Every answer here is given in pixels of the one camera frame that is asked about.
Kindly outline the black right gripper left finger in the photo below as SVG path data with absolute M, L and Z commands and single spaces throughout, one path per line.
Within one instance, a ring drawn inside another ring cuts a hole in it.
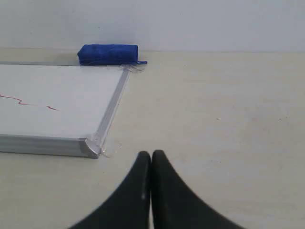
M 148 229 L 151 157 L 138 153 L 131 170 L 110 197 L 72 229 Z

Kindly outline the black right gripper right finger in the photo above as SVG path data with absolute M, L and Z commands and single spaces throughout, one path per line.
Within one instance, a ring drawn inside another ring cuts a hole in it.
M 152 215 L 155 229 L 239 229 L 185 184 L 162 150 L 152 154 Z

